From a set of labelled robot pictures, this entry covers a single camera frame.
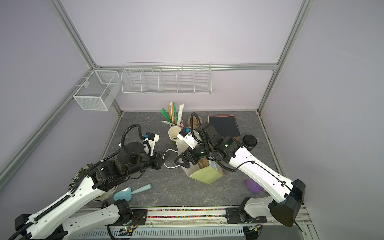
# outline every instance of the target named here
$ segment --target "mesh basket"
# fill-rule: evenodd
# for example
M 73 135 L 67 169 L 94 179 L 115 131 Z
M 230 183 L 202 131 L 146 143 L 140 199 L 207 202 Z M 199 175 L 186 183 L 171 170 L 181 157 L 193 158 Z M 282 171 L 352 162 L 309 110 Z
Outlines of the mesh basket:
M 125 68 L 121 73 L 126 94 L 198 94 L 212 91 L 210 68 Z
M 73 95 L 83 110 L 108 111 L 120 90 L 117 71 L 94 70 Z

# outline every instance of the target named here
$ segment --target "purple object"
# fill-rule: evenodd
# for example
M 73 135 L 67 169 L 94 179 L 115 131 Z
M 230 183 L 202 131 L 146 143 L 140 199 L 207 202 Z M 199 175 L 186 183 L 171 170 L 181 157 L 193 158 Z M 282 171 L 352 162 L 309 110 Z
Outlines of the purple object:
M 264 191 L 264 188 L 260 186 L 257 182 L 255 182 L 253 179 L 247 179 L 244 182 L 245 185 L 249 188 L 249 190 L 256 194 L 259 194 Z

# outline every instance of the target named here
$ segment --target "marble tabletop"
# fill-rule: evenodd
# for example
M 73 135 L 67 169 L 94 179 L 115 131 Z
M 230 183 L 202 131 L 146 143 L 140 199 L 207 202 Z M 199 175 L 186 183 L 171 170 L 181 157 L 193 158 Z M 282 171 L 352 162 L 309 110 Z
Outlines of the marble tabletop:
M 183 122 L 186 122 L 191 112 L 183 113 Z M 254 111 L 233 111 L 233 112 L 197 112 L 203 118 L 203 123 L 208 121 L 208 115 L 234 114 L 236 116 L 241 138 L 244 135 L 254 135 L 257 140 L 257 146 L 251 153 L 267 166 L 276 170 L 268 143 L 265 139 L 262 127 Z M 117 130 L 114 133 L 107 155 L 113 153 L 119 148 L 121 134 L 134 123 L 141 125 L 142 133 L 153 132 L 160 135 L 160 140 L 156 143 L 155 149 L 165 151 L 166 149 L 176 149 L 168 137 L 169 126 L 161 123 L 164 116 L 158 112 L 125 112 Z M 137 129 L 131 130 L 125 143 L 131 141 L 139 142 Z M 176 152 L 170 152 L 170 157 L 166 160 L 167 166 L 174 166 Z M 168 169 L 161 167 L 160 170 L 148 169 L 144 175 L 136 180 L 129 180 L 118 186 L 118 190 L 131 187 L 132 190 L 151 183 L 152 189 L 134 194 L 129 201 L 131 207 L 150 207 L 150 206 L 212 206 L 212 205 L 240 205 L 245 197 L 265 197 L 268 193 L 262 192 L 258 195 L 251 192 L 245 185 L 244 180 L 249 177 L 241 172 L 229 172 L 224 170 L 225 176 L 213 182 L 210 185 L 204 184 L 192 178 L 189 178 L 181 167 Z M 113 203 L 113 198 L 108 199 L 108 203 Z M 86 207 L 100 207 L 101 202 L 90 202 Z

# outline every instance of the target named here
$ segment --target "white wire basket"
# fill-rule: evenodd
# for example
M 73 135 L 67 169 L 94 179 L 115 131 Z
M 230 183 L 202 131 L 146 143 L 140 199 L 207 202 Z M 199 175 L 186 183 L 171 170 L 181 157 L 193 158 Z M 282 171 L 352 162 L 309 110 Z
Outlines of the white wire basket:
M 94 70 L 73 97 L 83 110 L 108 111 L 120 87 L 117 71 Z
M 210 94 L 210 67 L 124 68 L 123 93 L 130 94 Z

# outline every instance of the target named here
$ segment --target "black notebook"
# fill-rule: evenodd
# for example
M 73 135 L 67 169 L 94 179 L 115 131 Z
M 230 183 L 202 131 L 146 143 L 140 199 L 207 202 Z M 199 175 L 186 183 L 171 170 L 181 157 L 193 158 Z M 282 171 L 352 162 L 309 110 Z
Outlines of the black notebook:
M 234 115 L 208 116 L 208 122 L 213 125 L 222 137 L 240 136 Z

